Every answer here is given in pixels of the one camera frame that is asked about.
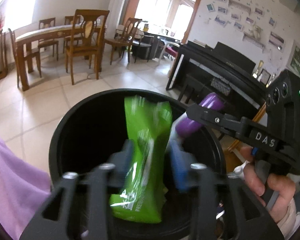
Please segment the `black upright piano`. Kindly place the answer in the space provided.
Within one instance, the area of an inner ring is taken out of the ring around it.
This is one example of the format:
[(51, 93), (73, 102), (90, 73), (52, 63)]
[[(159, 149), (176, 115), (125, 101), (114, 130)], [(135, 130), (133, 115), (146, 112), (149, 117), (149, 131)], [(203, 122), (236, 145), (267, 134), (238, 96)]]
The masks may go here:
[(189, 41), (178, 49), (166, 90), (182, 90), (190, 76), (203, 85), (200, 97), (215, 92), (226, 101), (228, 113), (253, 119), (266, 97), (266, 86), (252, 76), (254, 67), (253, 61), (221, 42), (210, 48)]

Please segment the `green snack packet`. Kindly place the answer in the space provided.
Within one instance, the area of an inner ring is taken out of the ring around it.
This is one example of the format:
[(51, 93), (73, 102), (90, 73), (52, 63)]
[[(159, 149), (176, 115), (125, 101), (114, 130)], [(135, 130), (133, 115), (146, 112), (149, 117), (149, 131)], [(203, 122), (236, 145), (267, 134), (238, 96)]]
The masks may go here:
[(172, 110), (168, 102), (152, 103), (134, 96), (125, 98), (125, 116), (134, 152), (125, 185), (110, 197), (109, 204), (119, 219), (158, 224), (165, 202), (163, 171)]

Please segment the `purple tablecloth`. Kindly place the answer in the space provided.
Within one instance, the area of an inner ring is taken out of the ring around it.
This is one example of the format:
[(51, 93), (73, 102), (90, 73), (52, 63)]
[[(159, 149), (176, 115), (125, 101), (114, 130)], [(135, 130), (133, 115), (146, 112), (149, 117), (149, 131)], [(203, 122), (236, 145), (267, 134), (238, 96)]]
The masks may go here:
[(50, 193), (49, 175), (15, 156), (0, 137), (0, 224), (12, 239), (20, 238)]

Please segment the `wooden dining table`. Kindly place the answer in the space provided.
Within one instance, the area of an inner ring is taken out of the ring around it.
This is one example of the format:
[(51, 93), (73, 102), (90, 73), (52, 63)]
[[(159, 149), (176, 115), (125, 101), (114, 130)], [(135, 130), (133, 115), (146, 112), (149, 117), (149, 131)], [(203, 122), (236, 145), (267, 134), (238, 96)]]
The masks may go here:
[(17, 66), (17, 82), (21, 83), (22, 90), (28, 90), (29, 83), (26, 75), (25, 61), (28, 62), (27, 66), (29, 72), (33, 71), (32, 68), (32, 53), (40, 53), (40, 49), (53, 46), (53, 54), (58, 55), (59, 39), (70, 37), (71, 25), (61, 25), (48, 28), (38, 29), (36, 31), (25, 33), (13, 40), (14, 42), (14, 55)]

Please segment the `black trash bin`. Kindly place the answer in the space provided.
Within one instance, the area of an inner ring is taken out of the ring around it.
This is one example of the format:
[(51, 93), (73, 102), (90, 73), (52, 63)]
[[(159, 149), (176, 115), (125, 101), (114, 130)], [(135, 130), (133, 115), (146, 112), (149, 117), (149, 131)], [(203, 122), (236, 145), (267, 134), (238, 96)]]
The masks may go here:
[(108, 90), (72, 107), (50, 143), (45, 237), (216, 239), (225, 159), (206, 127), (171, 139), (185, 111), (139, 89)]

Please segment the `white standing air conditioner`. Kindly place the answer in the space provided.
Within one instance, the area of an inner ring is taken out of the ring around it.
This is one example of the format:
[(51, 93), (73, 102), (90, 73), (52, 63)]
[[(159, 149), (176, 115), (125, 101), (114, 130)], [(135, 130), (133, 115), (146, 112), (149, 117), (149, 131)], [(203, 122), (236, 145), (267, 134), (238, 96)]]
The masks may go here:
[(106, 21), (107, 30), (105, 38), (114, 37), (116, 28), (119, 25), (124, 3), (125, 0), (110, 0), (108, 6), (109, 15)]

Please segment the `wooden chair near front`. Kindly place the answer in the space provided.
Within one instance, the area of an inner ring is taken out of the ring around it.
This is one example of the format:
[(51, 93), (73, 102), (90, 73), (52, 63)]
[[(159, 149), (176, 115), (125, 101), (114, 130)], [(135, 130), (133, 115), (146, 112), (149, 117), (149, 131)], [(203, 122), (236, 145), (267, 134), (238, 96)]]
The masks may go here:
[(101, 71), (102, 53), (104, 48), (104, 35), (106, 21), (110, 11), (96, 9), (77, 9), (74, 18), (82, 18), (79, 26), (72, 24), (70, 43), (65, 48), (65, 70), (70, 73), (71, 84), (75, 84), (73, 59), (88, 57), (89, 65), (94, 62), (94, 73), (99, 79)]

